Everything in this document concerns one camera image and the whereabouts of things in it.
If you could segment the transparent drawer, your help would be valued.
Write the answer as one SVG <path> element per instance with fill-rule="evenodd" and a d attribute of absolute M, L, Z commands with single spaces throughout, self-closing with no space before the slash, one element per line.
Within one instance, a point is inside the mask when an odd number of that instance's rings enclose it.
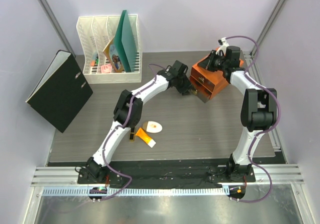
<path fill-rule="evenodd" d="M 202 75 L 195 75 L 195 76 L 191 75 L 190 79 L 193 79 L 194 81 L 196 81 L 196 83 L 206 87 L 207 89 L 215 88 L 215 84 Z"/>
<path fill-rule="evenodd" d="M 213 93 L 204 86 L 196 86 L 192 88 L 192 93 L 196 95 L 203 103 L 207 103 L 213 98 Z"/>

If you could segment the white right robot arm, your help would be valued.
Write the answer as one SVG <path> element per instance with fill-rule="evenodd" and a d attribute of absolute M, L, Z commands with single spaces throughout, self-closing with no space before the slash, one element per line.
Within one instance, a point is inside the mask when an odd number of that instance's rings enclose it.
<path fill-rule="evenodd" d="M 253 154 L 260 139 L 274 127 L 278 117 L 277 91 L 260 85 L 250 77 L 240 66 L 240 52 L 238 46 L 220 47 L 197 64 L 208 72 L 221 71 L 228 83 L 243 94 L 240 112 L 242 134 L 222 172 L 233 182 L 250 175 Z"/>

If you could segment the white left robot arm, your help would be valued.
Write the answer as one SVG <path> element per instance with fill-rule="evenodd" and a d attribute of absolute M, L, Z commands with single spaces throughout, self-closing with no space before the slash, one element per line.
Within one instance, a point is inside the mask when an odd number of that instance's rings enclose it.
<path fill-rule="evenodd" d="M 106 177 L 112 156 L 120 142 L 132 128 L 140 122 L 143 106 L 156 95 L 169 88 L 176 88 L 181 95 L 186 95 L 192 88 L 187 77 L 188 66 L 180 61 L 159 70 L 143 86 L 129 91 L 123 90 L 113 111 L 111 128 L 99 149 L 91 156 L 85 166 L 79 170 L 81 178 L 91 179 L 100 184 Z"/>

